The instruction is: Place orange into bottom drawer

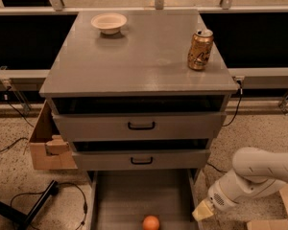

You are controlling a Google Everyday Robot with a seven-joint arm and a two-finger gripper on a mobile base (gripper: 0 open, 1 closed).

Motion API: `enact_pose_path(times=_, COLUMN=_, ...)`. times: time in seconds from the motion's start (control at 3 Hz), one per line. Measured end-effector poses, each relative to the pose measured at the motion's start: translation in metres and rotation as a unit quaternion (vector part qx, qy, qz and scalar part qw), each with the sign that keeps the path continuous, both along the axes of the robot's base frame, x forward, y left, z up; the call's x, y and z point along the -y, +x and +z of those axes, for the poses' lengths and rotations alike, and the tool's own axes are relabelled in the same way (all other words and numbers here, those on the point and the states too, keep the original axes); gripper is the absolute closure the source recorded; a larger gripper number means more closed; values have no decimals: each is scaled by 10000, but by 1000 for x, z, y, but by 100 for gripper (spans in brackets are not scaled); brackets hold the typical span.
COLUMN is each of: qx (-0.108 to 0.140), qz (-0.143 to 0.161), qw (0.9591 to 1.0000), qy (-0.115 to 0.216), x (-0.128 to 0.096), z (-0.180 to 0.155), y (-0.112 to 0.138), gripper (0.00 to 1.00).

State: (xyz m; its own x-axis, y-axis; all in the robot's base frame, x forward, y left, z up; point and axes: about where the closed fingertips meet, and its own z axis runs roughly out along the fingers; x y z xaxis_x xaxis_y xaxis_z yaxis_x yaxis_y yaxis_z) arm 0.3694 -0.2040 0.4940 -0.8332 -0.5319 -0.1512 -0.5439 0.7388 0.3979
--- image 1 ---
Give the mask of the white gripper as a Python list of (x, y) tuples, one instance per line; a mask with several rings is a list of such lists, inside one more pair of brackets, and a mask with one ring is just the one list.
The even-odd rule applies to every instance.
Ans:
[(233, 188), (219, 179), (208, 189), (208, 198), (201, 201), (192, 212), (192, 216), (196, 221), (201, 221), (214, 215), (214, 207), (220, 211), (227, 211), (236, 205)]

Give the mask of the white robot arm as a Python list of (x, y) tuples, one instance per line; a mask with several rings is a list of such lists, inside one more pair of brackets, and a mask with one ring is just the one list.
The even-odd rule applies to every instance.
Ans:
[(245, 147), (232, 157), (232, 167), (208, 189), (207, 197), (192, 213), (196, 221), (226, 211), (243, 198), (269, 196), (288, 183), (288, 152)]

